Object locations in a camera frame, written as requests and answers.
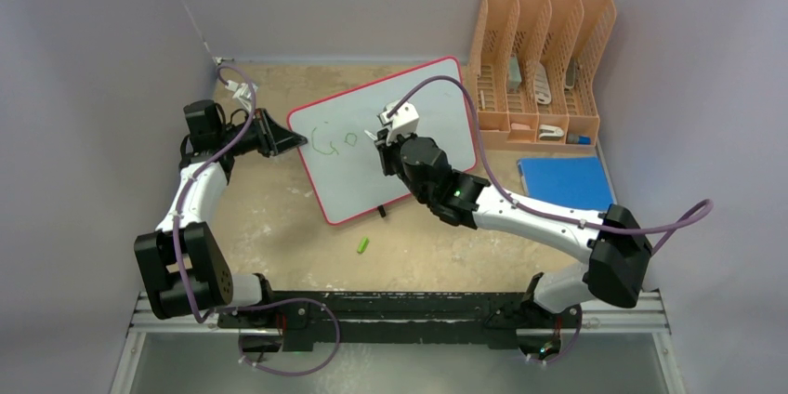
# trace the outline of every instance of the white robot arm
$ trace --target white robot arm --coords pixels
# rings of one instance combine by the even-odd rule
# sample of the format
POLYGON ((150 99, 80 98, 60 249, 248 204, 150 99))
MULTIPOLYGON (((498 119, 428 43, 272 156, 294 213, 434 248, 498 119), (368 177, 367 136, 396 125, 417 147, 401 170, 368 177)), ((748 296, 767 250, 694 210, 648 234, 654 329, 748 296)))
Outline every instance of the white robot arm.
MULTIPOLYGON (((432 138, 418 137, 418 113, 412 104, 404 103, 389 117, 396 103, 378 115, 383 128, 375 146, 385 175, 399 177, 416 200, 444 222, 505 231, 577 259, 578 263, 566 269, 534 276, 527 301, 550 313, 595 298, 621 308, 635 306, 651 257, 645 236, 611 234, 520 210, 487 179, 452 169, 446 153, 432 138)), ((578 219, 581 225, 583 219, 601 219, 604 225, 639 228, 620 205, 598 212, 548 204, 514 192, 508 196, 542 213, 578 219)))

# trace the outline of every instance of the green drawing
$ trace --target green drawing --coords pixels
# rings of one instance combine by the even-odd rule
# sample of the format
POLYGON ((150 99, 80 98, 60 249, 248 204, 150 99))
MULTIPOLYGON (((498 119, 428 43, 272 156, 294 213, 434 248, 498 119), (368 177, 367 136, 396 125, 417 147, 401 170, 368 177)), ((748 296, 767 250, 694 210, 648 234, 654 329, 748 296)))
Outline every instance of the green drawing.
POLYGON ((345 135, 345 143, 350 146, 356 146, 356 142, 359 141, 359 136, 353 134, 352 132, 348 132, 345 135))
POLYGON ((326 152, 326 151, 319 150, 319 149, 318 149, 318 148, 315 146, 315 131, 317 130, 317 128, 318 128, 317 126, 315 126, 314 128, 312 128, 312 134, 311 134, 311 136, 309 136, 309 138, 311 139, 311 142, 310 142, 309 144, 310 144, 310 145, 312 145, 312 149, 313 149, 313 150, 315 150, 315 151, 317 151, 317 152, 319 152, 319 153, 320 153, 320 154, 322 154, 322 155, 333 155, 335 152, 336 152, 336 155, 339 155, 339 151, 337 151, 337 150, 336 150, 336 148, 334 147, 334 143, 332 143, 332 142, 330 142, 330 141, 328 142, 328 146, 330 146, 330 147, 331 147, 331 151, 329 151, 329 152, 326 152))

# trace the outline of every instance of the floor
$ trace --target floor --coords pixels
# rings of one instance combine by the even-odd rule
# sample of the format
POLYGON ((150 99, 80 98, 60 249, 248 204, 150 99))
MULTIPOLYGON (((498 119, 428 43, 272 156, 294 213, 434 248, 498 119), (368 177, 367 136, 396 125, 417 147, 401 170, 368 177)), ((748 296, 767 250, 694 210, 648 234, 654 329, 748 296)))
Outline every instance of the floor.
MULTIPOLYGON (((408 67, 243 65, 260 86, 258 107, 283 125, 297 106, 408 67)), ((215 98, 228 113, 235 109, 222 87, 215 98)), ((501 182, 522 192, 516 160, 557 154, 489 155, 501 182)), ((472 172, 485 175, 481 165, 472 172)), ((523 291, 534 273, 573 261, 517 236, 448 226, 413 199, 388 211, 330 226, 297 153, 247 154, 236 160, 211 228, 233 272, 262 272, 275 290, 523 291), (359 255, 365 236, 369 246, 359 255)))

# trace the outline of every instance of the metal frame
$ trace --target metal frame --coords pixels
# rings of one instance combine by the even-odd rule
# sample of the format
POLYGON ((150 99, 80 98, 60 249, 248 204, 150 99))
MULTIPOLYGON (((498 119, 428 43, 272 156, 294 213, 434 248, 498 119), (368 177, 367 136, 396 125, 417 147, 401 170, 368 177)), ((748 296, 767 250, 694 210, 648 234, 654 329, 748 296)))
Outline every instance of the metal frame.
MULTIPOLYGON (((597 154, 610 183, 610 174, 599 142, 597 142, 597 154)), ((617 202, 612 184, 611 193, 613 201, 617 202)), ((327 294, 336 295, 337 292, 328 292, 327 294)), ((582 306, 584 311, 582 334, 651 334, 668 392, 670 394, 686 394, 683 379, 676 364, 663 300, 658 292, 640 294, 637 306, 633 309, 620 309, 601 301, 588 301, 582 306)), ((220 329, 217 327, 217 322, 218 315, 216 314, 203 324, 197 323, 191 316, 165 321, 159 320, 151 311, 151 303, 148 301, 147 293, 141 292, 137 299, 110 393, 127 394, 131 392, 139 356, 145 346, 147 334, 279 334, 275 329, 220 329)), ((550 329, 517 330, 518 335, 549 335, 552 332, 550 329)))

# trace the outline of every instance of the orange plastic rack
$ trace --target orange plastic rack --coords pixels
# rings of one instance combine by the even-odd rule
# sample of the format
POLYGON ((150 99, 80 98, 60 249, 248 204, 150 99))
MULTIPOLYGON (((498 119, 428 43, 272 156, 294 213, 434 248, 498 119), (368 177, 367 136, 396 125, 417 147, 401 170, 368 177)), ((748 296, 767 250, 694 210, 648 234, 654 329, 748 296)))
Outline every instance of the orange plastic rack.
POLYGON ((592 84, 615 19, 613 0, 481 0, 466 83, 476 96, 485 147, 593 152, 599 115, 592 84), (511 57, 522 77, 514 92, 506 89, 511 57), (571 59, 575 83, 566 89, 571 59), (547 105, 537 104, 534 93, 538 62, 552 93, 547 105), (540 140, 539 125, 559 127, 563 137, 540 140), (590 144, 569 143, 569 136, 590 144))

